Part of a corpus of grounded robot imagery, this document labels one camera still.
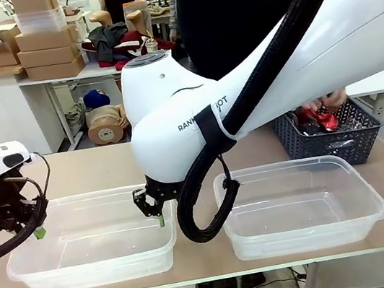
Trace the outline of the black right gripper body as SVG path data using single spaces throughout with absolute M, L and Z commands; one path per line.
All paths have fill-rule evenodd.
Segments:
M 156 201 L 169 200 L 178 198 L 183 189 L 183 181 L 181 182 L 160 182 L 152 179 L 149 176 L 146 178 L 147 195 L 154 198 Z

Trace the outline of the person's left hand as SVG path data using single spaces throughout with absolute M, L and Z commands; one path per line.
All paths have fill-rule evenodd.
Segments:
M 314 101 L 310 102 L 310 109 L 315 111 L 322 110 L 337 110 L 340 108 L 347 100 L 347 94 L 345 89 L 339 89 L 334 92 L 328 93 L 326 96 L 319 97 Z

